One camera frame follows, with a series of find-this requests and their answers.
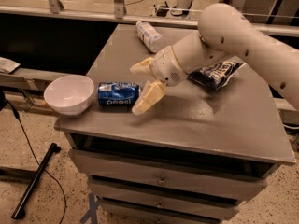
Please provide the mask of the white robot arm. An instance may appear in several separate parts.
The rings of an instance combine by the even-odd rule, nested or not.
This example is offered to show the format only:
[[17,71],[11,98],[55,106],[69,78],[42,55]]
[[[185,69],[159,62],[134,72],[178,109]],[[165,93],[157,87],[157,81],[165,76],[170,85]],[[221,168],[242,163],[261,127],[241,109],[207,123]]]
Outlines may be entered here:
[[294,108],[299,108],[299,50],[258,30],[234,7],[218,3],[204,9],[198,30],[133,65],[136,75],[150,75],[133,106],[143,114],[194,70],[238,57]]

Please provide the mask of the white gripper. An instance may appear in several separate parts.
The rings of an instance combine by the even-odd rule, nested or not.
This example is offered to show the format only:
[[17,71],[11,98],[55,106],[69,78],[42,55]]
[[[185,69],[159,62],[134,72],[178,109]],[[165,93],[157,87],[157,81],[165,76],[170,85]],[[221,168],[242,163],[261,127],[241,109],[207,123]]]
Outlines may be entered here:
[[134,64],[130,67],[130,72],[135,75],[154,76],[158,79],[145,84],[132,108],[135,115],[141,115],[157,104],[165,96],[166,86],[176,86],[187,78],[187,73],[178,63],[171,46],[160,50],[153,59],[148,57]]

